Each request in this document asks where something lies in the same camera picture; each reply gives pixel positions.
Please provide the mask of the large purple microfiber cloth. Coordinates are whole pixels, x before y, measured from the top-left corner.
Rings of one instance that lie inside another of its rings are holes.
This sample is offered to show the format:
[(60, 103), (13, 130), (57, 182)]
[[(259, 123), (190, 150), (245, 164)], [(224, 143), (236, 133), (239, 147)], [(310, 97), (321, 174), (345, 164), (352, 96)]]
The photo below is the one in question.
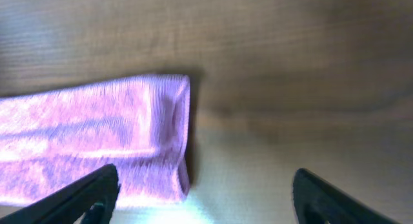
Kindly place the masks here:
[(190, 80), (143, 75), (1, 100), (1, 203), (29, 205), (106, 164), (117, 208), (184, 201)]

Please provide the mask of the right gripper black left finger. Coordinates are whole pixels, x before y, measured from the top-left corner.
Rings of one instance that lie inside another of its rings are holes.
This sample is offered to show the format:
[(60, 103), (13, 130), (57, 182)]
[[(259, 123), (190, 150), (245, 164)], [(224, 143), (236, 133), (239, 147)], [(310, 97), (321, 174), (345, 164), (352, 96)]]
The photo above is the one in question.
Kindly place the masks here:
[(117, 169), (105, 165), (65, 188), (1, 218), (1, 224), (109, 224), (120, 192)]

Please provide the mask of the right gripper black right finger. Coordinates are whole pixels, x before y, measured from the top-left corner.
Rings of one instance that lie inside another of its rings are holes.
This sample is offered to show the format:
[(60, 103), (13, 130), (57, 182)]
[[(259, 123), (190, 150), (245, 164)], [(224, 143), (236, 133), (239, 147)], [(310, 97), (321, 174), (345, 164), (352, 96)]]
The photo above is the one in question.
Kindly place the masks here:
[(305, 168), (294, 174), (292, 198), (299, 224), (396, 223)]

